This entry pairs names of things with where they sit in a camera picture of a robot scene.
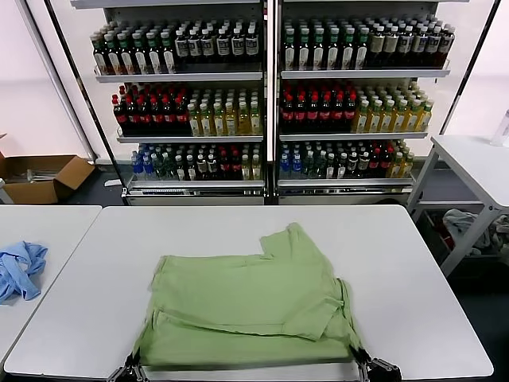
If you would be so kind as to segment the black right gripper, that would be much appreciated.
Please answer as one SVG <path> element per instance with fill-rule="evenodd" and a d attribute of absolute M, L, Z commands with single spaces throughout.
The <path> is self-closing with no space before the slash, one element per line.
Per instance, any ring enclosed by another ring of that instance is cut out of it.
<path fill-rule="evenodd" d="M 399 367 L 380 358 L 373 358 L 370 363 L 370 370 L 367 371 L 367 364 L 370 356 L 365 349 L 350 347 L 350 352 L 359 369 L 360 382 L 401 382 L 402 374 Z"/>

